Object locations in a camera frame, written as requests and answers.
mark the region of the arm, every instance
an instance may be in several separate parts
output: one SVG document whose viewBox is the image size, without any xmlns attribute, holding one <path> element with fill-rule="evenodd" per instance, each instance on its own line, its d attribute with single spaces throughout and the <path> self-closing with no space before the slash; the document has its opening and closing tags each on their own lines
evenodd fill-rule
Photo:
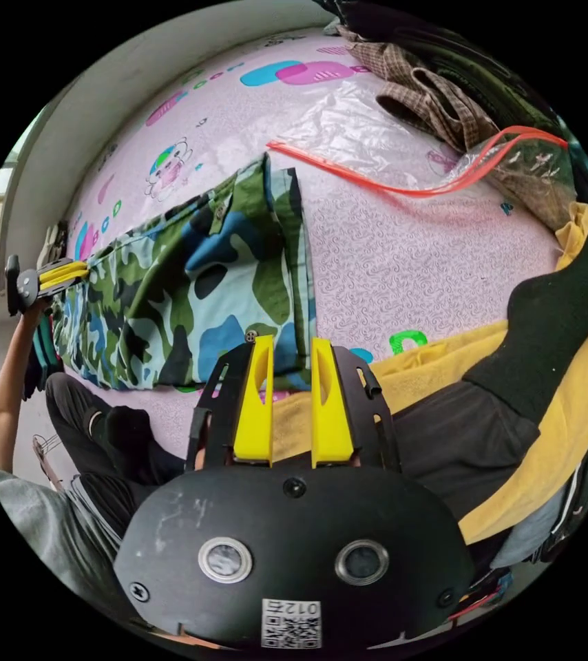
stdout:
<svg viewBox="0 0 588 661">
<path fill-rule="evenodd" d="M 21 316 L 0 370 L 0 470 L 8 473 L 12 472 L 14 465 L 23 380 L 32 338 L 46 306 L 46 302 L 40 300 Z"/>
</svg>

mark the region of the plaid fabric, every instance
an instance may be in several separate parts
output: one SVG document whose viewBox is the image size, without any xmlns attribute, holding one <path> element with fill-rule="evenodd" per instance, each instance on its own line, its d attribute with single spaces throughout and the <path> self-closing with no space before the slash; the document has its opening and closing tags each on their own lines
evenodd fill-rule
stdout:
<svg viewBox="0 0 588 661">
<path fill-rule="evenodd" d="M 362 41 L 342 25 L 350 53 L 386 85 L 378 104 L 390 114 L 434 134 L 460 152 L 498 133 L 489 116 L 459 87 L 425 69 L 413 54 L 391 43 Z"/>
<path fill-rule="evenodd" d="M 457 85 L 426 69 L 414 54 L 392 43 L 365 41 L 342 25 L 337 29 L 348 42 L 349 52 L 386 81 L 377 102 L 388 113 L 439 137 L 461 153 L 498 133 L 499 128 L 480 105 Z M 569 156 L 561 160 L 554 179 L 503 166 L 497 166 L 488 179 L 556 231 L 571 220 L 569 204 L 576 199 Z"/>
</svg>

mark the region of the screw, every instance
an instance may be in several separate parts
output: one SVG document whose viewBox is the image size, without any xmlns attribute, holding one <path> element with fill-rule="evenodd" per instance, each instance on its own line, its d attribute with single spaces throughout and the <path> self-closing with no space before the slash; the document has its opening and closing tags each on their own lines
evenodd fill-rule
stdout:
<svg viewBox="0 0 588 661">
<path fill-rule="evenodd" d="M 141 583 L 132 583 L 129 586 L 129 592 L 136 601 L 139 601 L 143 604 L 146 601 L 149 601 L 149 592 L 147 588 Z"/>
</svg>

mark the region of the plastic bag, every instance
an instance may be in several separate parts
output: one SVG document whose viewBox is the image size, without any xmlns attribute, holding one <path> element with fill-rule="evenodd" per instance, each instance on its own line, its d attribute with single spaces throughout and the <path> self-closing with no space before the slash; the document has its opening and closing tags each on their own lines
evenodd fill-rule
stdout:
<svg viewBox="0 0 588 661">
<path fill-rule="evenodd" d="M 515 126 L 459 155 L 447 146 L 430 153 L 417 133 L 385 114 L 369 91 L 348 83 L 267 146 L 358 185 L 415 198 L 452 193 L 486 178 L 551 230 L 569 222 L 576 192 L 562 138 Z M 426 162 L 438 167 L 424 167 Z"/>
</svg>

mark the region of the bed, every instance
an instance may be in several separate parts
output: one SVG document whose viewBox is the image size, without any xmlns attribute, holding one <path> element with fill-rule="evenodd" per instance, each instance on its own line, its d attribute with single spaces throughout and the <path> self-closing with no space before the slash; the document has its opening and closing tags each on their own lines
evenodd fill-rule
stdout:
<svg viewBox="0 0 588 661">
<path fill-rule="evenodd" d="M 68 212 L 67 256 L 87 259 L 215 186 L 324 103 L 351 108 L 359 99 L 363 128 L 360 118 L 347 115 L 338 139 L 369 144 L 370 122 L 390 123 L 394 137 L 381 141 L 380 154 L 392 167 L 382 174 L 433 184 L 456 156 L 385 116 L 372 101 L 382 85 L 341 39 L 319 29 L 265 37 L 201 63 L 146 103 L 105 146 Z M 417 200 L 375 193 L 284 154 L 270 156 L 274 168 L 296 168 L 317 335 L 368 362 L 414 346 L 401 339 L 403 331 L 433 342 L 505 319 L 512 289 L 556 265 L 551 231 L 485 181 Z M 145 409 L 156 440 L 185 456 L 199 392 L 86 385 L 113 406 Z"/>
</svg>

